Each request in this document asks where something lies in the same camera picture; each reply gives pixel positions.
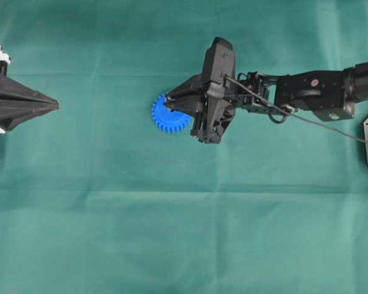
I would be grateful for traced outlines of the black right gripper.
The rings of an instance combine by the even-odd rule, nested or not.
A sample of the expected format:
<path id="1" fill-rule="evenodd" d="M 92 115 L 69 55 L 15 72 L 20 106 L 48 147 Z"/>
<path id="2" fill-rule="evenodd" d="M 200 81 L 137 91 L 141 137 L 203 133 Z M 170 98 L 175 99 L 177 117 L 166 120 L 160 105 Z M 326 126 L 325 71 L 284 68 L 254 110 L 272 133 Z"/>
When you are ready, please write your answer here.
<path id="1" fill-rule="evenodd" d="M 235 77 L 236 54 L 232 44 L 216 37 L 205 53 L 202 73 L 193 75 L 167 93 L 164 105 L 187 115 L 202 113 L 191 135 L 201 143 L 221 142 L 221 138 L 235 117 L 236 108 L 229 96 L 236 87 L 228 79 Z"/>

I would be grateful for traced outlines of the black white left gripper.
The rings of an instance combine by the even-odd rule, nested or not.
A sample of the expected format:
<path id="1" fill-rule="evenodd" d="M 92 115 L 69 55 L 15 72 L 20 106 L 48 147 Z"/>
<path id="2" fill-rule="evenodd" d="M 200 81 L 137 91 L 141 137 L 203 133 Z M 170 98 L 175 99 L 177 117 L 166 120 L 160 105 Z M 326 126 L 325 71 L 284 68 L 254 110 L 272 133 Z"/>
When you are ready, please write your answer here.
<path id="1" fill-rule="evenodd" d="M 19 124 L 59 109 L 57 100 L 7 77 L 11 59 L 0 45 L 0 135 Z"/>

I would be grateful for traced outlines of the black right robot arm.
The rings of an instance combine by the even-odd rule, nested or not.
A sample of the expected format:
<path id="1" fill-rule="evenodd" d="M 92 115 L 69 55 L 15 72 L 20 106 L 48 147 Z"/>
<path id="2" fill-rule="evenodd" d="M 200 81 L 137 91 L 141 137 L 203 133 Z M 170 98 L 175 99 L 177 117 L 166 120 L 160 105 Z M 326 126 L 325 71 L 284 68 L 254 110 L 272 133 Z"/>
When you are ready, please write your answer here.
<path id="1" fill-rule="evenodd" d="M 368 62 L 343 69 L 313 70 L 295 75 L 260 72 L 235 74 L 236 54 L 216 37 L 205 53 L 200 74 L 166 95 L 165 106 L 193 117 L 191 136 L 219 143 L 238 108 L 268 116 L 274 124 L 310 111 L 317 126 L 352 119 L 356 104 L 368 100 Z"/>

